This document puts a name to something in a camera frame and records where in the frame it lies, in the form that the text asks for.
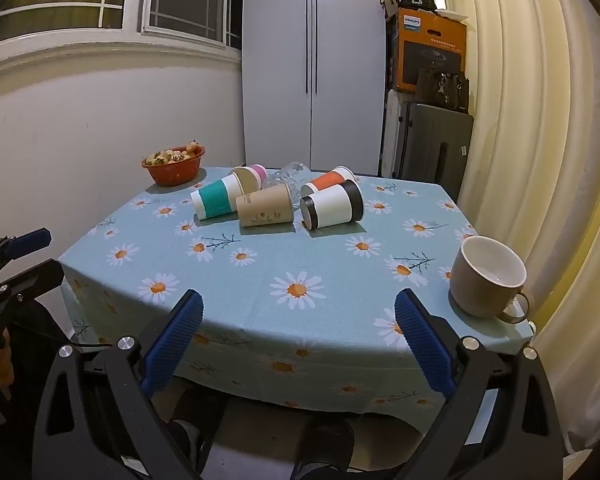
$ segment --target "cabinet door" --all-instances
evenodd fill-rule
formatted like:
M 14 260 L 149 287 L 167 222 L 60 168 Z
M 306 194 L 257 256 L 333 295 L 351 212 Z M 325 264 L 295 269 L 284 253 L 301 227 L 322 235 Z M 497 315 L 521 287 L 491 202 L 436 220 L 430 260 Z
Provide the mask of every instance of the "cabinet door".
M 313 0 L 311 168 L 378 173 L 385 31 L 379 0 Z
M 244 0 L 242 103 L 247 164 L 309 164 L 311 0 Z

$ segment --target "transparent plastic bottle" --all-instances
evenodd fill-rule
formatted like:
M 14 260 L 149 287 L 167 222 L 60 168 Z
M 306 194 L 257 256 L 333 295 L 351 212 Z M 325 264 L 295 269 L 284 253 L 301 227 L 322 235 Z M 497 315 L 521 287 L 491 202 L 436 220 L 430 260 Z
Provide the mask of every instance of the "transparent plastic bottle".
M 314 177 L 315 175 L 302 162 L 292 162 L 275 173 L 271 173 L 262 183 L 262 189 L 284 182 L 289 186 L 291 201 L 294 209 L 297 209 L 300 207 L 300 188 Z

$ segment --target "tiled floor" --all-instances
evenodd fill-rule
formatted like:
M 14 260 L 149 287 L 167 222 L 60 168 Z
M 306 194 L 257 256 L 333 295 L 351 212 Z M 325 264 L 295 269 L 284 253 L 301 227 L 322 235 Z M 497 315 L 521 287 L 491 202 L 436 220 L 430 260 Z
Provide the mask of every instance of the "tiled floor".
M 160 416 L 168 420 L 187 381 L 174 378 L 154 397 Z M 224 413 L 206 462 L 205 480 L 287 480 L 293 469 L 296 445 L 311 412 L 234 397 Z M 404 462 L 420 434 L 396 418 L 359 416 L 348 419 L 356 447 L 351 466 L 382 469 Z

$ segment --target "metal bolt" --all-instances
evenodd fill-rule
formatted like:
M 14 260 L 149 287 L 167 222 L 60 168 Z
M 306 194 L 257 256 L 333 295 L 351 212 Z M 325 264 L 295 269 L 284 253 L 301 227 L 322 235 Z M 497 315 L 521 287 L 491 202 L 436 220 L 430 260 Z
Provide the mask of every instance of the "metal bolt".
M 477 350 L 480 348 L 480 343 L 475 337 L 465 337 L 462 339 L 462 346 L 467 350 Z
M 526 346 L 525 349 L 522 351 L 522 355 L 527 359 L 533 360 L 536 357 L 538 357 L 538 352 L 531 348 L 531 346 Z
M 58 355 L 60 357 L 69 357 L 72 353 L 74 353 L 74 347 L 71 345 L 64 345 L 59 351 Z
M 120 338 L 120 340 L 118 341 L 118 348 L 120 348 L 121 350 L 129 350 L 135 344 L 136 340 L 133 339 L 131 336 L 127 335 L 123 338 Z

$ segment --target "bowl of food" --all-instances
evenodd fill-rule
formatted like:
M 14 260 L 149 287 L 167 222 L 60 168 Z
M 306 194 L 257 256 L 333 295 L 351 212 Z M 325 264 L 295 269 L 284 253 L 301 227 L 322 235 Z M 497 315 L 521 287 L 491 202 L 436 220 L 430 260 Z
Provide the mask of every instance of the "bowl of food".
M 196 177 L 204 154 L 204 146 L 194 140 L 187 146 L 152 153 L 142 160 L 142 167 L 158 186 L 178 186 Z

